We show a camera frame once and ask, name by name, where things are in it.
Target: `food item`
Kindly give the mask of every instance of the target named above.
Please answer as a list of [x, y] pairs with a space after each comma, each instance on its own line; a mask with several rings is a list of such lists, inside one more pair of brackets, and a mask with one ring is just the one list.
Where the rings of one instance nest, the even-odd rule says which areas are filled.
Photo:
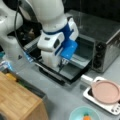
[[85, 114], [83, 120], [91, 120], [91, 117], [88, 114]]

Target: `gray countertop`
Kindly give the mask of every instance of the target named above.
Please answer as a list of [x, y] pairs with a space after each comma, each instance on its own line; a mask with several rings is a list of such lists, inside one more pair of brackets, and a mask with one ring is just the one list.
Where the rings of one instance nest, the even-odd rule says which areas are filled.
[[[33, 63], [25, 65], [24, 69], [21, 69], [17, 74], [46, 93], [49, 103], [47, 104], [47, 111], [50, 120], [69, 120], [70, 113], [80, 106], [93, 108], [97, 111], [101, 120], [120, 119], [120, 115], [114, 116], [85, 99], [83, 92], [87, 86], [80, 79], [71, 86], [60, 86], [40, 73], [38, 67]], [[102, 76], [120, 84], [120, 56], [105, 73], [100, 74], [89, 70], [87, 75], [93, 78]]]

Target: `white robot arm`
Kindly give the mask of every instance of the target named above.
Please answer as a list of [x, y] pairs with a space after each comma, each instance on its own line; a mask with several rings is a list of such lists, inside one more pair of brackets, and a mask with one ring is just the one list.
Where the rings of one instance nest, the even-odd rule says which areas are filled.
[[[16, 38], [8, 35], [14, 31], [15, 14], [16, 11], [8, 8], [3, 0], [0, 0], [0, 45], [5, 52], [4, 60], [10, 63], [12, 67], [16, 64], [20, 67], [27, 60]], [[16, 29], [22, 26], [22, 24], [23, 19], [18, 14]]]
[[24, 1], [32, 7], [37, 20], [42, 24], [42, 34], [37, 45], [45, 65], [56, 67], [61, 60], [62, 64], [68, 63], [77, 48], [75, 40], [78, 29], [73, 18], [67, 20], [62, 0]]
[[[75, 40], [78, 30], [72, 18], [67, 20], [62, 0], [18, 1], [26, 1], [34, 10], [37, 20], [42, 24], [38, 48], [41, 49], [44, 64], [48, 67], [57, 67], [61, 61], [62, 65], [67, 64], [77, 48]], [[0, 0], [0, 45], [7, 59], [13, 63], [19, 60], [19, 56], [24, 56], [16, 38], [8, 37], [8, 34], [14, 31], [15, 13], [4, 4], [3, 0]], [[16, 28], [22, 24], [22, 17], [18, 14]]]

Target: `oven control knob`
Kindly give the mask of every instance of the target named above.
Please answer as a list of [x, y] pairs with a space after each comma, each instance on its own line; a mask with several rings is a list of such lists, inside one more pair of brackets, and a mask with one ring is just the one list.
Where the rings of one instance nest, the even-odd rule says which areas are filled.
[[93, 62], [93, 67], [94, 68], [100, 68], [101, 67], [101, 61], [99, 61], [99, 60], [94, 60], [94, 62]]
[[96, 58], [96, 59], [102, 59], [102, 58], [103, 58], [103, 54], [102, 54], [102, 53], [97, 53], [97, 54], [95, 55], [95, 58]]
[[104, 46], [103, 43], [97, 44], [96, 51], [101, 52], [101, 51], [104, 51], [104, 50], [105, 50], [105, 46]]

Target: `blue robot part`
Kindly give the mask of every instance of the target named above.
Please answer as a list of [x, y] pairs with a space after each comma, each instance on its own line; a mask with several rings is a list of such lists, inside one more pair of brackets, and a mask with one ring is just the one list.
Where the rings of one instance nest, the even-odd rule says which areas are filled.
[[54, 35], [54, 34], [59, 33], [59, 32], [63, 32], [63, 34], [65, 36], [65, 40], [63, 41], [61, 46], [56, 50], [55, 55], [57, 55], [59, 50], [61, 48], [63, 48], [62, 52], [60, 53], [60, 56], [62, 58], [70, 60], [72, 58], [72, 55], [74, 54], [77, 46], [78, 46], [75, 41], [70, 40], [70, 36], [74, 31], [70, 30], [69, 24], [67, 23], [67, 25], [64, 28], [62, 28], [61, 30], [59, 30], [59, 31], [45, 32], [45, 33], [48, 34], [48, 35]]

